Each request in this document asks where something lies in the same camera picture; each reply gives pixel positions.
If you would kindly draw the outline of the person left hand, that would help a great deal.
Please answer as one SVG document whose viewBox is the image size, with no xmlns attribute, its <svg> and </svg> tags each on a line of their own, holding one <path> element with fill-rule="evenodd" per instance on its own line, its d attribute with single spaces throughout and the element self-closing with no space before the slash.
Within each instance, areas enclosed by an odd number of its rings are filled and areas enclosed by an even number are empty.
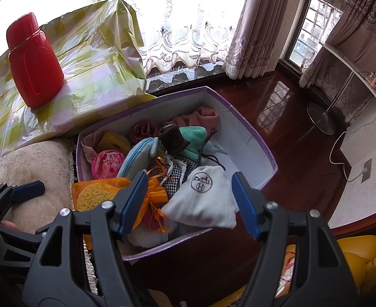
<svg viewBox="0 0 376 307">
<path fill-rule="evenodd" d="M 14 222 L 11 222 L 11 221 L 8 221 L 8 220 L 2 220 L 1 224 L 4 227 L 7 227 L 9 229 L 12 229 L 12 230 L 15 230 L 15 231 L 19 231 L 18 226 Z"/>
</svg>

